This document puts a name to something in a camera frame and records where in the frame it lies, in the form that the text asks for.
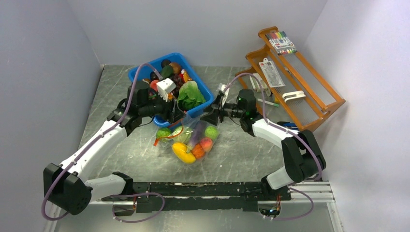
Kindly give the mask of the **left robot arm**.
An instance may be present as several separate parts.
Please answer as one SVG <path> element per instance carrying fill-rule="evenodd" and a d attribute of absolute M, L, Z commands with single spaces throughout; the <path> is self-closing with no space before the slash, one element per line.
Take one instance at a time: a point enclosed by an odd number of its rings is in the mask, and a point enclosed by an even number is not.
<path fill-rule="evenodd" d="M 112 148 L 142 125 L 143 118 L 161 116 L 175 123 L 186 115 L 175 100 L 161 96 L 151 98 L 151 90 L 143 81 L 129 86 L 127 97 L 118 103 L 101 128 L 78 151 L 60 164 L 50 163 L 45 167 L 43 214 L 47 202 L 67 214 L 78 215 L 97 199 L 113 196 L 127 201 L 132 198 L 133 179 L 126 174 L 114 172 L 98 179 L 89 179 L 89 176 Z"/>

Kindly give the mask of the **red toy peach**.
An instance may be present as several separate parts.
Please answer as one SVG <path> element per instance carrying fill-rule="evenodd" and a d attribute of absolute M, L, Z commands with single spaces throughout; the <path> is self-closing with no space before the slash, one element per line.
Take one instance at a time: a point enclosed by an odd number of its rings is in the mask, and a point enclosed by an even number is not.
<path fill-rule="evenodd" d="M 213 141 L 212 139 L 205 137 L 200 141 L 200 145 L 204 152 L 209 152 L 213 147 Z"/>

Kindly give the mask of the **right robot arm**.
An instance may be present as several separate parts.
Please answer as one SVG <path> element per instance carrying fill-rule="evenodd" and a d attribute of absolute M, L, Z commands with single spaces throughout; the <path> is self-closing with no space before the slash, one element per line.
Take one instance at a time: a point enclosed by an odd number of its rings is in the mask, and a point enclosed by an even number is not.
<path fill-rule="evenodd" d="M 264 118 L 257 111 L 257 99 L 250 89 L 240 90 L 236 103 L 224 103 L 224 96 L 220 91 L 200 119 L 217 125 L 225 117 L 238 118 L 244 132 L 265 139 L 282 151 L 283 166 L 262 178 L 261 195 L 266 200 L 278 196 L 281 187 L 300 183 L 314 175 L 321 177 L 326 161 L 312 131 L 291 130 Z"/>

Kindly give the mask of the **yellow toy mango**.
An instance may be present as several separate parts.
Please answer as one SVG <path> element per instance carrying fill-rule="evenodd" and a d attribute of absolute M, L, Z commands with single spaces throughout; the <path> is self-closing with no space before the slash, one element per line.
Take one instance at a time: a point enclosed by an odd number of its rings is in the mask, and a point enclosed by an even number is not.
<path fill-rule="evenodd" d="M 176 142 L 172 145 L 172 150 L 174 154 L 186 164 L 192 164 L 196 162 L 196 157 L 191 153 L 187 152 L 187 146 L 184 143 Z"/>

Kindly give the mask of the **clear zip top bag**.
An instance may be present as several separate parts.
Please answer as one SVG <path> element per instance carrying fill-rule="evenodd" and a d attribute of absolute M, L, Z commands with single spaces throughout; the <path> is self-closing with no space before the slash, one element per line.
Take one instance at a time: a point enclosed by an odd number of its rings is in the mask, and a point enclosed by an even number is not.
<path fill-rule="evenodd" d="M 186 115 L 170 126 L 159 127 L 153 146 L 170 147 L 181 162 L 193 165 L 206 158 L 219 135 L 216 126 Z"/>

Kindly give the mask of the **green toy ball vegetable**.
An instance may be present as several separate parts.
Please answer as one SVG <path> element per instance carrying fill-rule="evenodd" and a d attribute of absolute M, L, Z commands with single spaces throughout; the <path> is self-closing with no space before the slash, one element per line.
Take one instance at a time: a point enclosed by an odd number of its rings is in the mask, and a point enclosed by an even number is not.
<path fill-rule="evenodd" d="M 210 138 L 211 140 L 216 140 L 217 137 L 219 136 L 219 131 L 216 127 L 210 125 L 207 126 L 207 128 L 204 131 L 205 137 Z"/>

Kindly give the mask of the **green toy cabbage front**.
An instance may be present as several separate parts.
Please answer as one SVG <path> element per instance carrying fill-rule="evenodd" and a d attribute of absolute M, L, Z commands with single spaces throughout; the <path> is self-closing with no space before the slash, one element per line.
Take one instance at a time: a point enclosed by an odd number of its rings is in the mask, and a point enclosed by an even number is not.
<path fill-rule="evenodd" d="M 168 127 L 159 128 L 156 132 L 156 140 L 169 140 L 173 132 Z"/>

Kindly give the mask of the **orange toy pumpkin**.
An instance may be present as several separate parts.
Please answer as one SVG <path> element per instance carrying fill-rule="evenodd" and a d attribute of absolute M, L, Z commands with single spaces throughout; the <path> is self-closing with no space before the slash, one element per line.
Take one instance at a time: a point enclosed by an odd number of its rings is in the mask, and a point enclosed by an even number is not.
<path fill-rule="evenodd" d="M 205 150 L 200 144 L 196 144 L 195 147 L 191 150 L 191 153 L 197 160 L 202 159 L 206 154 Z"/>

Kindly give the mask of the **purple toy eggplant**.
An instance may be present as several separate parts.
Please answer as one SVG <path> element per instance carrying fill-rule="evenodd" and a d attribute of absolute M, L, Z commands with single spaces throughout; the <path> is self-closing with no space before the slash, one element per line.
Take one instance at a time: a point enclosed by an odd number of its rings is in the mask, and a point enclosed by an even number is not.
<path fill-rule="evenodd" d="M 187 143 L 187 152 L 190 152 L 195 145 L 198 143 L 199 139 L 202 137 L 207 123 L 205 121 L 200 120 L 195 127 L 193 128 L 193 132 L 191 134 L 190 140 Z"/>

